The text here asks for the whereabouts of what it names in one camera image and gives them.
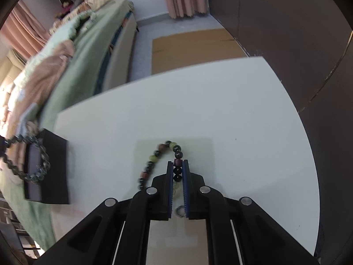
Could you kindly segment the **black jewelry box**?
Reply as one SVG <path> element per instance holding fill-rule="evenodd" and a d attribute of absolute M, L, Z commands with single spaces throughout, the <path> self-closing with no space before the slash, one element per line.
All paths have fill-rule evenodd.
<path fill-rule="evenodd" d="M 43 129 L 36 135 L 36 143 L 27 145 L 24 172 L 24 198 L 44 204 L 69 204 L 66 177 L 68 142 Z"/>

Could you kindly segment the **pink fleece duck blanket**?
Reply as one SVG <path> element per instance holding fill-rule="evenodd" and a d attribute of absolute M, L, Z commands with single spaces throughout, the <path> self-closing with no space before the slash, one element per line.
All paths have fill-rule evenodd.
<path fill-rule="evenodd" d="M 21 89 L 10 114 L 5 137 L 38 133 L 38 115 L 75 53 L 73 41 L 64 40 L 40 62 Z"/>

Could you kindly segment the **flat brown cardboard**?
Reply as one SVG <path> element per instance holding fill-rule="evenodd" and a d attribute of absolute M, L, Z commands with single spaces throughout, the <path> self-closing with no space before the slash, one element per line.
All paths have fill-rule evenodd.
<path fill-rule="evenodd" d="M 151 73 L 243 57 L 246 53 L 225 29 L 184 32 L 153 40 Z"/>

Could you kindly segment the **beige padded headboard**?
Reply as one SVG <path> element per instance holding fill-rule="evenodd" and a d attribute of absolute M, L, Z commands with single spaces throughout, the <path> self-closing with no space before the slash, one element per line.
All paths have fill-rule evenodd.
<path fill-rule="evenodd" d="M 14 80 L 23 71 L 24 66 L 24 60 L 13 49 L 1 59 L 1 103 L 5 103 L 9 98 L 14 88 Z"/>

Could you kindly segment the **green bed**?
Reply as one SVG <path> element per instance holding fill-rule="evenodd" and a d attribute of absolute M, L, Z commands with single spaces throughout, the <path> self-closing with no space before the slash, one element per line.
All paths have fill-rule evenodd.
<path fill-rule="evenodd" d="M 95 11 L 94 24 L 73 41 L 75 53 L 39 112 L 38 129 L 53 129 L 59 112 L 92 97 L 98 91 L 99 70 L 103 59 L 118 28 L 133 11 L 134 5 L 129 0 L 112 0 Z M 45 58 L 28 62 L 23 88 L 35 67 Z M 49 207 L 25 200 L 23 181 L 9 168 L 1 173 L 1 192 L 30 237 L 43 250 L 53 246 L 56 239 Z"/>

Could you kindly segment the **light green quilt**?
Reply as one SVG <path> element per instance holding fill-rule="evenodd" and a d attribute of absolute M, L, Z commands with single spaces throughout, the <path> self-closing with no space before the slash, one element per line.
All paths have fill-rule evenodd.
<path fill-rule="evenodd" d="M 94 24 L 95 19 L 96 13 L 92 10 L 84 11 L 78 16 L 73 17 L 64 25 L 59 26 L 57 30 L 52 33 L 43 49 L 36 55 L 30 57 L 28 62 L 31 62 L 34 59 L 39 59 L 40 57 L 45 58 L 46 56 L 49 56 L 64 40 L 74 41 L 80 34 L 86 32 Z"/>

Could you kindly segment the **pink curtain left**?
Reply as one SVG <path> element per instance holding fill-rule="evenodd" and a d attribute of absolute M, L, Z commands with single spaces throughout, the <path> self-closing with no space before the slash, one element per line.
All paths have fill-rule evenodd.
<path fill-rule="evenodd" d="M 50 39 L 49 32 L 22 0 L 7 17 L 1 35 L 26 60 L 37 55 Z"/>

